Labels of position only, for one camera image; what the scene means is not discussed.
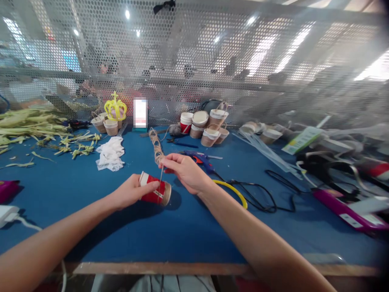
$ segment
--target metal mesh screen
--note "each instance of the metal mesh screen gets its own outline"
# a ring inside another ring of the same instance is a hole
[[[116,90],[149,100],[149,124],[207,99],[228,124],[291,115],[331,127],[386,119],[381,15],[251,1],[2,0],[0,91],[12,108],[54,105],[88,119]]]

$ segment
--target wooden table edge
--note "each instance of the wooden table edge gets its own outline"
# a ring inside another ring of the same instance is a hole
[[[377,268],[356,265],[314,265],[324,276],[375,277]],[[173,263],[173,262],[67,262],[69,274],[164,274],[164,275],[253,275],[247,264]]]

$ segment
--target blue work surface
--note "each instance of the blue work surface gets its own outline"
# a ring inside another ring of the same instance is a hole
[[[222,160],[212,159],[211,163],[225,180],[260,183],[273,194],[278,206],[290,207],[293,191],[270,178],[264,170],[285,174],[254,147],[232,135],[222,145],[213,148],[205,148],[200,140],[190,137],[179,140],[198,145],[200,152],[223,157]],[[26,156],[26,153],[31,153],[34,144],[35,140],[29,139],[23,144],[12,145],[10,151],[0,156],[0,166],[29,162],[33,156]],[[153,146],[148,137],[140,138],[139,133],[129,132],[124,135],[122,144],[126,151],[122,156],[125,165],[118,172],[98,171],[95,161],[99,154],[96,152],[72,160],[70,153],[54,156],[54,149],[35,149],[56,163],[34,157],[36,165],[32,167],[0,169],[0,179],[20,180],[24,187],[9,204],[24,209],[24,217],[45,228],[103,198],[132,173],[145,171],[159,178],[160,170],[154,162]],[[292,158],[279,151],[281,145],[272,148],[283,157]],[[162,142],[162,149],[166,155],[193,150],[167,141]],[[301,189],[308,189],[308,185],[292,175],[285,177]],[[164,174],[162,179],[173,189],[166,208],[137,202],[113,214],[90,232],[70,252],[66,261],[245,263],[207,208],[189,194],[174,175]],[[233,192],[227,191],[239,200]],[[258,189],[250,188],[250,191],[264,204],[269,202]],[[377,264],[376,257],[384,242],[353,230],[310,194],[296,196],[295,201],[296,213],[279,210],[268,214],[250,204],[248,209],[300,253],[336,253],[348,264]],[[0,253],[33,233],[19,223],[8,224],[0,230]]]

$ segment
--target ceiling light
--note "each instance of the ceiling light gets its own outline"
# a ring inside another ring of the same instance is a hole
[[[250,25],[250,24],[253,24],[255,21],[255,17],[251,17],[248,21],[247,21],[247,25]]]

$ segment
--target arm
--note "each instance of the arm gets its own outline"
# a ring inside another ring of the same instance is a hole
[[[259,279],[275,291],[335,291],[327,280],[266,224],[216,185],[188,156],[170,154],[159,165],[175,173],[206,204]]]
[[[157,189],[139,187],[133,174],[116,191],[36,233],[0,256],[2,291],[32,291],[66,254],[102,220]]]

